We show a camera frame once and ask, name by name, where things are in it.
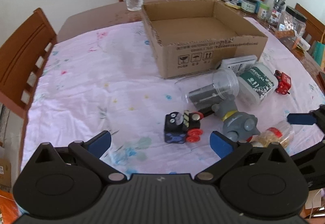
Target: red and white label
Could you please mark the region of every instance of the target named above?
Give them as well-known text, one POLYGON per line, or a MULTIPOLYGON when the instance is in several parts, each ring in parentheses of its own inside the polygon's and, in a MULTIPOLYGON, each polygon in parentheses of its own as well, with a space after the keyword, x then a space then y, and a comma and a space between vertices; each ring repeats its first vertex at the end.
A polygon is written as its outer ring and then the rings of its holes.
POLYGON ((267 130, 270 131, 270 132, 273 132, 274 135, 275 135, 277 138, 281 138, 281 137, 282 137, 282 133, 281 133, 281 131, 279 131, 277 128, 273 128, 273 127, 271 127, 271 128, 268 128, 267 130))

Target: table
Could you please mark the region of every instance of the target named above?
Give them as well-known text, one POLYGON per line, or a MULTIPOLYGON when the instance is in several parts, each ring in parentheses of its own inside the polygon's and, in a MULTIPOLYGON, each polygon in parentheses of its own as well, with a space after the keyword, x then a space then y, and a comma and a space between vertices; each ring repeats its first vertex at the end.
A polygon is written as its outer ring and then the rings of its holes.
MULTIPOLYGON (((153 2, 160 0, 144 0, 145 2, 153 2)), ((256 14, 247 14, 241 10, 234 10, 238 15, 242 17, 253 17, 264 28, 268 28, 269 25, 265 21, 261 21, 257 18, 256 14)), ((126 9, 125 2, 118 2, 111 5, 98 7, 95 9, 87 10, 85 12, 73 15, 69 17, 57 35, 57 41, 62 42, 67 39, 78 36, 82 33, 101 29, 104 27, 110 27, 117 24, 130 23, 140 21, 140 12, 132 12, 126 9)), ((322 71, 321 67, 315 62, 315 60, 307 52, 302 52, 298 49, 291 50, 291 53, 301 62, 306 71, 314 79, 320 89, 325 92, 325 88, 318 76, 318 73, 322 71)))

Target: green label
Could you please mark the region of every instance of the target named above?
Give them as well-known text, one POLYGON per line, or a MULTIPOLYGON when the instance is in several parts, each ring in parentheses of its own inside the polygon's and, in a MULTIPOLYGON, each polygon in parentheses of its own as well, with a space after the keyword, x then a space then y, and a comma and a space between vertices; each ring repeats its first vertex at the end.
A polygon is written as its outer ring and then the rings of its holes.
POLYGON ((255 66, 242 73, 240 77, 243 78, 246 83, 248 83, 251 88, 258 93, 260 99, 263 99, 274 87, 274 83, 255 66))

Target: open cardboard box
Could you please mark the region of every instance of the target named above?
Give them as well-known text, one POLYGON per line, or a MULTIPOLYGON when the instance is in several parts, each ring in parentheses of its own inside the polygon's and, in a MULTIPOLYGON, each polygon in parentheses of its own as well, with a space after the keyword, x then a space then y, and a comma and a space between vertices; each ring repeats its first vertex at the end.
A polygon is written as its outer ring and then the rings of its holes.
POLYGON ((218 2, 151 2, 142 6, 142 20, 163 78, 209 70, 222 59, 259 59, 268 40, 218 2))

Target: orange fabric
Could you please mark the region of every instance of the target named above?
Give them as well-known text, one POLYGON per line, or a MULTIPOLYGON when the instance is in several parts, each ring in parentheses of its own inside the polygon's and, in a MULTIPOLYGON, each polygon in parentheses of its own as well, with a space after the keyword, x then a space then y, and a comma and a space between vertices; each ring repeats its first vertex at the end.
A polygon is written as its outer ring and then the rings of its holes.
POLYGON ((12 194, 0 190, 0 210, 4 224, 12 224, 19 217, 12 194))

